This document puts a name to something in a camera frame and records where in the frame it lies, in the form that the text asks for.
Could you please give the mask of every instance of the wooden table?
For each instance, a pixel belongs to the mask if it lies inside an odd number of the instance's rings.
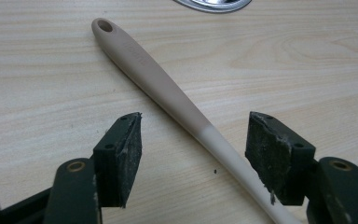
[[[127,208],[104,209],[104,223],[271,223],[104,55],[90,29],[99,17],[138,41],[238,153],[252,110],[310,141],[315,159],[358,165],[358,1],[254,0],[224,15],[170,0],[0,1],[2,208],[50,187],[60,164],[89,157],[139,111],[144,155]],[[289,207],[307,223],[305,208]]]

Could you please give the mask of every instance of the silver metal object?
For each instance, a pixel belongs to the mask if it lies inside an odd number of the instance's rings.
[[[203,12],[228,13],[248,5],[252,0],[173,0]]]

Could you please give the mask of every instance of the black mechanical part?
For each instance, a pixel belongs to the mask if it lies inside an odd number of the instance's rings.
[[[304,171],[315,147],[272,116],[251,112],[245,156],[271,194],[284,205],[304,201]]]
[[[310,202],[310,224],[358,223],[358,167],[313,159],[315,147],[272,116],[251,112],[245,156],[269,192],[285,205]]]
[[[90,159],[62,164],[51,189],[0,210],[0,224],[102,223],[102,206],[125,207],[141,156],[141,113],[132,113],[115,122]]]
[[[126,207],[141,156],[141,114],[123,116],[94,148],[102,207]]]

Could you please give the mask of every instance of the shiny metal rim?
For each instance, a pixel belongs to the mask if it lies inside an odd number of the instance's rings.
[[[211,12],[211,13],[227,13],[231,11],[236,11],[248,5],[252,0],[237,0],[229,3],[211,3],[211,1],[205,0],[174,0],[186,7],[191,7],[193,9]]]

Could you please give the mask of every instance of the silicone handle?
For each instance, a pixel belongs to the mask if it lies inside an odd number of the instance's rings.
[[[135,40],[105,19],[94,20],[91,27],[101,48],[112,61],[208,149],[275,222],[299,223],[280,203],[271,205],[269,193],[252,167]]]

